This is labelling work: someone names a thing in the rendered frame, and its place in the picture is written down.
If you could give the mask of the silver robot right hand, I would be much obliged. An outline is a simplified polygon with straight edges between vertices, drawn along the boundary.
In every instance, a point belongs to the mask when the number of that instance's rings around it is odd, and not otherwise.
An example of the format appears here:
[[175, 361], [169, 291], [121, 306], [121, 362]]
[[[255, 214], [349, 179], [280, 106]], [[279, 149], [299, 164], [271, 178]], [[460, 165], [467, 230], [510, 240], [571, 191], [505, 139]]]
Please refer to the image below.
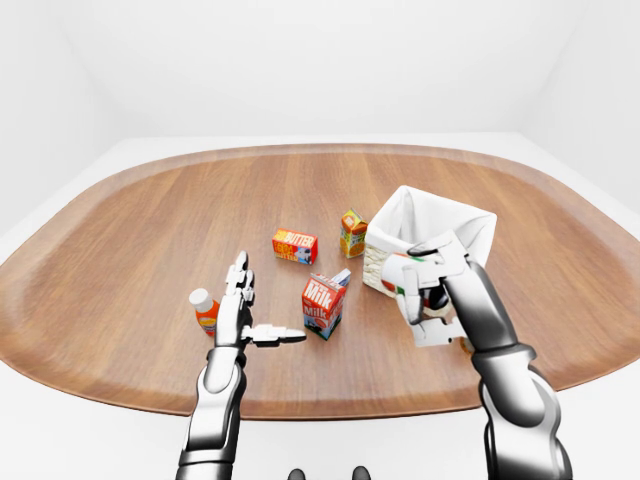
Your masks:
[[418, 347], [444, 345], [463, 337], [457, 319], [447, 322], [452, 300], [444, 279], [463, 272], [467, 250], [453, 231], [416, 244], [396, 255], [399, 277], [394, 282], [396, 302]]

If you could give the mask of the white lined woven basket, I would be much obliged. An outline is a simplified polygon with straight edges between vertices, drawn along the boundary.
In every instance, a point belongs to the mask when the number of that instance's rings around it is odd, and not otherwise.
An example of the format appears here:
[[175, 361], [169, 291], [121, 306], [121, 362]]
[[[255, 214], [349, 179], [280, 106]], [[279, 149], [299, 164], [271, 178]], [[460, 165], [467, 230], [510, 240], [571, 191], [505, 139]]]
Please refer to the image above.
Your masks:
[[363, 282], [393, 298], [383, 286], [381, 268], [392, 253], [452, 230], [472, 258], [487, 263], [497, 215], [444, 197], [400, 186], [368, 225], [365, 236]]

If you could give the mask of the orange juice carton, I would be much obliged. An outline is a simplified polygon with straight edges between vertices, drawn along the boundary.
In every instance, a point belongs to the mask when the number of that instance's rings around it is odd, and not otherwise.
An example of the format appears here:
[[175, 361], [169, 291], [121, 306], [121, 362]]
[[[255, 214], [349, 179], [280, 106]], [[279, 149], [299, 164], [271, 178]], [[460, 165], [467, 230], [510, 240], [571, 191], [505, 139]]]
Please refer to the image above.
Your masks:
[[340, 248], [347, 258], [361, 255], [365, 249], [368, 223], [354, 209], [341, 218]]

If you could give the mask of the silver robot left hand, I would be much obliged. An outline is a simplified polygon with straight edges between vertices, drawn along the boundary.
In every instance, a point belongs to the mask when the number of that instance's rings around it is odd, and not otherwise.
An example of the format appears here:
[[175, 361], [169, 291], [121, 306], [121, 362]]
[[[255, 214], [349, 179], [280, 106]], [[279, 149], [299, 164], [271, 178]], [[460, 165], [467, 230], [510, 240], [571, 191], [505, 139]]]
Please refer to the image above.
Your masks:
[[305, 341], [306, 334], [302, 330], [272, 324], [253, 326], [254, 283], [248, 254], [242, 250], [227, 272], [226, 291], [217, 317], [215, 346], [244, 347], [253, 343], [257, 347], [277, 347], [281, 343]]

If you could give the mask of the orange bottle with white cap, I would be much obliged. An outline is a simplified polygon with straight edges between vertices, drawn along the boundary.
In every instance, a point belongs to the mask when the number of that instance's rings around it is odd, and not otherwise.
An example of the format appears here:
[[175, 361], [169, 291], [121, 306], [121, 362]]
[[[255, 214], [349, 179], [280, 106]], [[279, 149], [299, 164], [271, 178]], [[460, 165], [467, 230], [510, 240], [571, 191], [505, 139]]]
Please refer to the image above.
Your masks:
[[189, 302], [195, 309], [196, 319], [204, 332], [214, 337], [216, 332], [219, 303], [212, 299], [208, 291], [198, 288], [189, 295]]

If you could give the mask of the red butter box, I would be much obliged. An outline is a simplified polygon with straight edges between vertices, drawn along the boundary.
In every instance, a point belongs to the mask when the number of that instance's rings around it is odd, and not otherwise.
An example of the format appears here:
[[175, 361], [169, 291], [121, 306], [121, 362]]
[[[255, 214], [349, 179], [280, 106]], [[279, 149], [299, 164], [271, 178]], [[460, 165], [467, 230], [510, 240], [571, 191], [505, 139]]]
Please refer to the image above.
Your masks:
[[318, 254], [315, 235], [279, 228], [272, 237], [274, 254], [278, 258], [312, 265]]

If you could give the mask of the white tomato sauce can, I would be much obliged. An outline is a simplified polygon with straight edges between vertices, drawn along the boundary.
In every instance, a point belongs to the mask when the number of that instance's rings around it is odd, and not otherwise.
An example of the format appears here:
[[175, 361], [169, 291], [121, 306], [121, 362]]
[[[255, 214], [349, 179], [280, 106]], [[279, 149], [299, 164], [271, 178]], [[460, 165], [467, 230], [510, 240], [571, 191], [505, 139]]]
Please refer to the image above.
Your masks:
[[390, 255], [381, 270], [381, 280], [388, 290], [394, 290], [403, 317], [410, 325], [422, 320], [424, 308], [429, 316], [443, 309], [448, 296], [438, 277], [434, 260], [406, 254]]

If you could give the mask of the red milk carton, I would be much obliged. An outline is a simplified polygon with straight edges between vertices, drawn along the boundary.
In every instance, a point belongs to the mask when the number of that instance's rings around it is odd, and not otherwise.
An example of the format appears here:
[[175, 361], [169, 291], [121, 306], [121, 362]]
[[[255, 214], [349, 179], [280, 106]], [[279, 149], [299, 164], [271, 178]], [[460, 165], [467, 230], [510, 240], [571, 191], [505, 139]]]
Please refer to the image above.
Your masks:
[[351, 271], [344, 269], [332, 278], [312, 273], [302, 293], [304, 325], [328, 340], [342, 319], [342, 307]]

